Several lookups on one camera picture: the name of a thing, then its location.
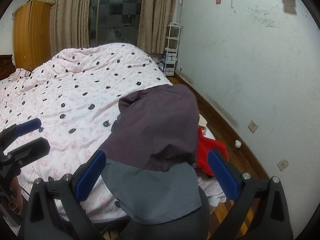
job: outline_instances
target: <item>sliding glass door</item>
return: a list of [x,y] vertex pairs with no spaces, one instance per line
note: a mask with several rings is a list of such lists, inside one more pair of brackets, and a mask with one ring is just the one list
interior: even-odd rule
[[90,46],[112,42],[137,45],[141,1],[90,0]]

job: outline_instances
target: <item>wooden baseboard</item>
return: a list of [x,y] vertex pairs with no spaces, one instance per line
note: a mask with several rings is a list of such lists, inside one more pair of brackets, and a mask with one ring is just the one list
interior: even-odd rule
[[257,177],[260,179],[269,179],[267,173],[257,160],[257,158],[254,156],[252,151],[249,149],[249,147],[244,143],[244,141],[241,139],[241,137],[236,133],[235,130],[230,126],[230,124],[218,113],[216,109],[213,108],[211,104],[207,102],[193,87],[191,87],[184,79],[179,77],[177,74],[174,74],[174,78],[176,78],[181,84],[186,85],[196,96],[198,104],[203,105],[209,112],[207,118],[208,122],[213,121],[217,122],[221,129],[224,130],[224,132],[227,133],[230,145],[234,145],[234,142],[236,140],[241,141],[241,153],[246,158],[250,166],[253,168],[254,172],[256,173]]

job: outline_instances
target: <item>hand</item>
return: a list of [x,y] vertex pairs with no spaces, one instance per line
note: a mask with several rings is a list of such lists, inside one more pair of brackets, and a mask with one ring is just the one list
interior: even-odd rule
[[19,185],[19,181],[17,177],[15,177],[12,180],[10,184],[10,189],[13,191],[13,194],[9,200],[9,207],[12,211],[20,215],[22,210],[23,200],[21,195],[21,187]]

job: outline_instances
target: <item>silver bolt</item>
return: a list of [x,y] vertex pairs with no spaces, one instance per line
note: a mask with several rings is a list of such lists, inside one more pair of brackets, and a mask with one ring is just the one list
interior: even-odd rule
[[245,172],[244,174],[242,174],[242,177],[243,177],[244,179],[250,179],[250,178],[251,178],[251,175],[250,175],[249,173]]
[[37,179],[35,179],[35,183],[36,183],[36,184],[39,184],[41,181],[42,181],[42,179],[41,179],[41,178],[37,178]]
[[71,180],[71,178],[72,178],[72,174],[70,174],[70,173],[63,175],[63,179],[66,181]]
[[280,179],[278,177],[272,177],[274,183],[279,183]]

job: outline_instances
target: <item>blue gripper pad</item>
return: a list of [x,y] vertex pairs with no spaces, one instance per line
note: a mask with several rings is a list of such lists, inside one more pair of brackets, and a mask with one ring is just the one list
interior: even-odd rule
[[30,133],[34,130],[37,130],[41,127],[41,120],[39,118],[35,118],[28,122],[17,125],[14,135],[20,137],[27,133]]
[[106,166],[107,158],[104,152],[96,151],[87,163],[82,164],[73,174],[72,189],[75,193],[75,200],[80,203],[85,201],[101,172]]
[[238,180],[240,172],[228,163],[217,149],[209,151],[208,164],[227,198],[236,201],[239,197],[239,183],[241,183]]

